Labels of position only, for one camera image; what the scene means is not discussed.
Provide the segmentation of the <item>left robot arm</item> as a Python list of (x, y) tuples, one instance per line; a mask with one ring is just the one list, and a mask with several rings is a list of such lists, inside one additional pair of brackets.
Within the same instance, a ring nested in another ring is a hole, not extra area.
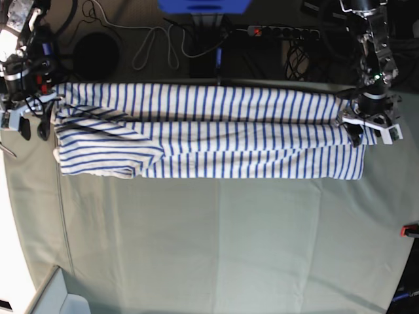
[(390, 92), (399, 70), (390, 48), (386, 5), (386, 1), (340, 2), (343, 12), (357, 18), (352, 32), (361, 50), (358, 83), (339, 94), (349, 104), (337, 116), (353, 147), (362, 144), (361, 136), (368, 130), (385, 145), (403, 138), (397, 123), (399, 99)]

